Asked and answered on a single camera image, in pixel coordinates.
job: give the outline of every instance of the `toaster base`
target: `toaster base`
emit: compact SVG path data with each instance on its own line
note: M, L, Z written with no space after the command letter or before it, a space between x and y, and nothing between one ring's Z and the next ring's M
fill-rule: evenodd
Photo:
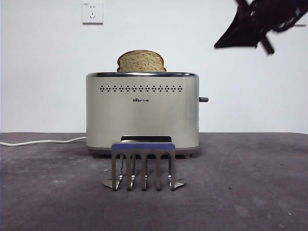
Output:
M88 150L94 158L106 158L111 157L111 148L93 148L88 147ZM192 148L176 148L175 155L182 156L184 158L190 158L190 156L196 153L199 149L199 146Z

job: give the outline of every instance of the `dark blurry object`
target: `dark blurry object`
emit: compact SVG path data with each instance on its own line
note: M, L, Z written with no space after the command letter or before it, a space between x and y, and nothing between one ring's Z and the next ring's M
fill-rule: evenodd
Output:
M250 5L246 0L236 2L235 18L215 48L257 47L261 41L267 53L273 54L266 33L292 28L308 10L308 0L254 0Z

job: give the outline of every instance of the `wall outlet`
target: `wall outlet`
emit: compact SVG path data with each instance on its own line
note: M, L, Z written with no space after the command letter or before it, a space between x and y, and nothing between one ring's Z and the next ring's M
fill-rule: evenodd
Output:
M88 1L82 4L82 23L103 24L103 3Z

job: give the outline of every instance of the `whole grain bread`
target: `whole grain bread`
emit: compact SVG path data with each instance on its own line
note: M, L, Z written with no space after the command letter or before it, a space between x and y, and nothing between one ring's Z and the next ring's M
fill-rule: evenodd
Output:
M118 72L165 72L164 59L158 53L146 50L129 51L118 60Z

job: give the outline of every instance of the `brand logo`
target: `brand logo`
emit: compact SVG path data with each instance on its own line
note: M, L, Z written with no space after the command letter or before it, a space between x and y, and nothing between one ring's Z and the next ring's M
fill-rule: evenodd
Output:
M138 98L135 98L133 99L133 102L149 102L150 100L148 99L138 99Z

